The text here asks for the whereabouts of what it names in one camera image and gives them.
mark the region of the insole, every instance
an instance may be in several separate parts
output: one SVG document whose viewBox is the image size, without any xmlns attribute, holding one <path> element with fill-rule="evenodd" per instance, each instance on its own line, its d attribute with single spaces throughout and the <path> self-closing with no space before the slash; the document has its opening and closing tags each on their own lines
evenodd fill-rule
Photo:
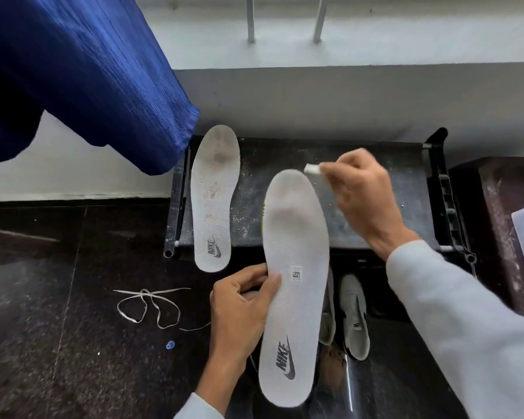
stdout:
<svg viewBox="0 0 524 419">
<path fill-rule="evenodd" d="M 314 189 L 298 170 L 274 176 L 262 222 L 268 272 L 279 272 L 262 340 L 260 387 L 280 407 L 299 406 L 311 392 L 330 245 Z"/>
<path fill-rule="evenodd" d="M 233 130 L 225 125 L 211 128 L 198 147 L 190 173 L 194 260 L 204 272 L 222 270 L 231 258 L 229 210 L 240 168 Z"/>
</svg>

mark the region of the nike logo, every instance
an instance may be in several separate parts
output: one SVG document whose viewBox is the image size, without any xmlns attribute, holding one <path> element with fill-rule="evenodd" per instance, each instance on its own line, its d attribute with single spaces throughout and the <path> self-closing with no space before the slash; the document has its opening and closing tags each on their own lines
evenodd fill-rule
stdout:
<svg viewBox="0 0 524 419">
<path fill-rule="evenodd" d="M 211 239 L 208 239 L 208 254 L 211 254 L 216 259 L 219 259 L 221 257 L 221 252 L 216 244 L 216 239 L 213 237 L 213 235 Z"/>
<path fill-rule="evenodd" d="M 295 365 L 293 364 L 293 356 L 291 354 L 291 347 L 289 346 L 289 337 L 287 337 L 287 346 L 278 343 L 278 356 L 275 359 L 275 365 L 278 366 L 287 379 L 295 379 Z"/>
</svg>

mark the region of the size label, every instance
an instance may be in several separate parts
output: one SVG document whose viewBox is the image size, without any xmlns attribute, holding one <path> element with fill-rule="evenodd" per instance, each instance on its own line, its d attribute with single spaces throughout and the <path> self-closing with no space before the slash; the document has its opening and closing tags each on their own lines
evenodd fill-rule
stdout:
<svg viewBox="0 0 524 419">
<path fill-rule="evenodd" d="M 303 268 L 301 266 L 291 266 L 291 280 L 298 282 L 303 280 Z"/>
</svg>

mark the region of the white eraser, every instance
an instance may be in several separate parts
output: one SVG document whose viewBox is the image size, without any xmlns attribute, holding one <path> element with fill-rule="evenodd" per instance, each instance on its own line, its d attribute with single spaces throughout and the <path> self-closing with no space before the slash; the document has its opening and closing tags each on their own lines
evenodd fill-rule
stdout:
<svg viewBox="0 0 524 419">
<path fill-rule="evenodd" d="M 303 170 L 303 173 L 305 175 L 320 175 L 320 166 L 310 165 L 307 163 L 307 165 L 305 166 L 305 170 Z"/>
</svg>

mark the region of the person's right hand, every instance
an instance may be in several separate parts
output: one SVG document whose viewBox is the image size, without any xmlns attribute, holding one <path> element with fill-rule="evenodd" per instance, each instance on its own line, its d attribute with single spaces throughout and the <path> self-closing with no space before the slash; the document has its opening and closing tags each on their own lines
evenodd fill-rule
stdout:
<svg viewBox="0 0 524 419">
<path fill-rule="evenodd" d="M 381 259 L 386 261 L 396 248 L 419 239 L 403 224 L 388 172 L 367 150 L 360 148 L 336 162 L 323 162 L 320 171 L 330 181 L 349 225 Z"/>
</svg>

